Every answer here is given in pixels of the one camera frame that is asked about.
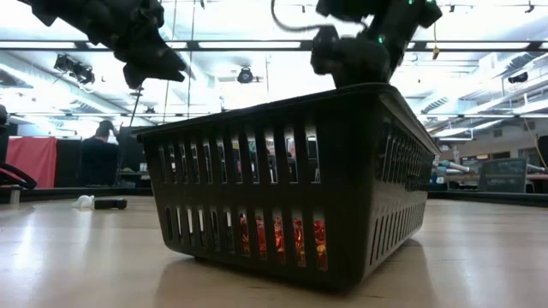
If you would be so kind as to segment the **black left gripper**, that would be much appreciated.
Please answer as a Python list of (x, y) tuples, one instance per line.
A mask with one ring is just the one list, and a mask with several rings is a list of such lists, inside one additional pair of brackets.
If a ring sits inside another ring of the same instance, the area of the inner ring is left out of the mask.
[(114, 56), (127, 62), (122, 71), (130, 89), (138, 89), (147, 78), (183, 82), (187, 64), (160, 34), (157, 23), (122, 23), (113, 27)]

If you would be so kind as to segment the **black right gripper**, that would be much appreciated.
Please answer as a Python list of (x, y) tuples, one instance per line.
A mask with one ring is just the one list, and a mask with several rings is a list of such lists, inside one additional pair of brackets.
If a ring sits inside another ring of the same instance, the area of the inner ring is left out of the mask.
[(341, 38), (333, 50), (336, 64), (331, 76), (336, 88), (388, 82), (390, 56), (383, 45), (367, 39)]

